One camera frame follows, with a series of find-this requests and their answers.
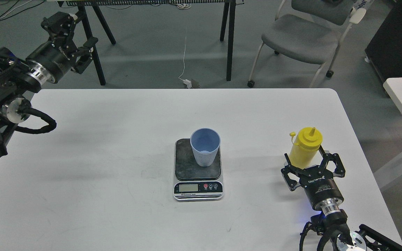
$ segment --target bottle cap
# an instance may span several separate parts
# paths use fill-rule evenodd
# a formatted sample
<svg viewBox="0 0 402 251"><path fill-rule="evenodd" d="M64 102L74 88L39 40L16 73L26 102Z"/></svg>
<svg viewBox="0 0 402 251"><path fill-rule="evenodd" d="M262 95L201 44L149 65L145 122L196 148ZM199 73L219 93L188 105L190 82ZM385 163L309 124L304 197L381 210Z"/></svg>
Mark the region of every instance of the bottle cap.
<svg viewBox="0 0 402 251"><path fill-rule="evenodd" d="M297 135L297 143L306 151L317 151L322 144L322 134L315 127L305 127Z"/></svg>

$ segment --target gray floor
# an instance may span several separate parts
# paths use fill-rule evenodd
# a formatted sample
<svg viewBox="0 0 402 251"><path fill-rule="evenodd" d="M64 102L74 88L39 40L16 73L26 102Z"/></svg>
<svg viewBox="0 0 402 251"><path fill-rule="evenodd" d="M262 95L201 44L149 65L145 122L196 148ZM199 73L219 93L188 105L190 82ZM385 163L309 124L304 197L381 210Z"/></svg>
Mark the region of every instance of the gray floor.
<svg viewBox="0 0 402 251"><path fill-rule="evenodd" d="M90 65L81 76L68 73L60 83L47 84L44 88L183 88L178 76L183 70L186 35L186 67L182 78L196 79L201 88L247 88L247 77L261 43L260 35L274 18L280 2L247 0L245 5L237 7L233 77L230 82L225 81L227 44L218 41L222 5L193 5L190 10L162 5L132 6L125 10L102 7L118 42L116 46L110 44L94 12L89 10L94 36L99 38L97 48L107 85L99 86L94 66ZM6 8L6 5L0 6L0 13ZM335 63L335 75L331 79L325 78L324 71L317 81L319 87L338 92L373 171L402 150L402 116L384 94L372 66L364 62L364 49L391 8L389 0L375 1L364 20L348 33ZM40 21L56 11L76 12L76 8L59 8L56 3L47 2L0 22L0 47L8 47L18 57L27 56L47 38ZM285 8L283 13L288 11L289 8ZM74 41L77 46L83 44L81 27L76 30ZM306 88L317 67L282 55L274 56L266 47L257 63L255 87ZM383 196L402 237L402 178L394 187L383 192Z"/></svg>

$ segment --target gray chair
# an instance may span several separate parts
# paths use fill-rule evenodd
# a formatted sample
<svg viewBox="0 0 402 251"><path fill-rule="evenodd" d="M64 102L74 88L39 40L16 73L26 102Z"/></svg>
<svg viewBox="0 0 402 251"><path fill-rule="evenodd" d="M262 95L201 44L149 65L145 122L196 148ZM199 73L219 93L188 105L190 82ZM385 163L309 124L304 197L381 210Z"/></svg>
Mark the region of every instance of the gray chair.
<svg viewBox="0 0 402 251"><path fill-rule="evenodd" d="M324 0L292 0L291 6L293 9L317 16L337 25L344 24L350 16L348 27L341 34L328 27L291 14L286 14L279 18L285 1L283 0L280 4L274 23L261 36L263 42L258 49L257 56L252 65L247 83L249 87L254 87L255 85L252 75L263 45L267 45L273 49L275 55L281 53L301 62L320 64L316 75L314 75L311 81L310 88L313 87L314 81L321 72L322 67L332 58L326 75L330 78L333 76L332 66L342 41L348 30L350 30L351 25L359 23L366 11L363 8L356 11L353 8L354 2L352 0L342 0L339 3L331 3Z"/></svg>

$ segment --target chair seat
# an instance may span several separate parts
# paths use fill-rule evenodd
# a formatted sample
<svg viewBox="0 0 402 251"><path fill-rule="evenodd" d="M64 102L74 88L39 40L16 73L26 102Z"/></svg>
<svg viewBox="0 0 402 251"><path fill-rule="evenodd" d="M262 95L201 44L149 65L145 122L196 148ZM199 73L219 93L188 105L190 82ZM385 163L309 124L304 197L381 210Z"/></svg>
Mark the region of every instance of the chair seat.
<svg viewBox="0 0 402 251"><path fill-rule="evenodd" d="M336 51L340 33L298 16L284 15L261 36L263 43L292 59L323 64Z"/></svg>

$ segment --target blue plastic cup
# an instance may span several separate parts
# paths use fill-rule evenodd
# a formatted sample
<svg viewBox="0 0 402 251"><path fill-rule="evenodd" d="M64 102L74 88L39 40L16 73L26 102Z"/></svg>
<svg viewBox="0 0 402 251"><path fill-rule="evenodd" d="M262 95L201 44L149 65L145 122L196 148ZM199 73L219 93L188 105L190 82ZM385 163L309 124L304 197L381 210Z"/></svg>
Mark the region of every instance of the blue plastic cup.
<svg viewBox="0 0 402 251"><path fill-rule="evenodd" d="M220 148L220 135L210 128L196 130L190 137L193 155L201 167L210 166Z"/></svg>

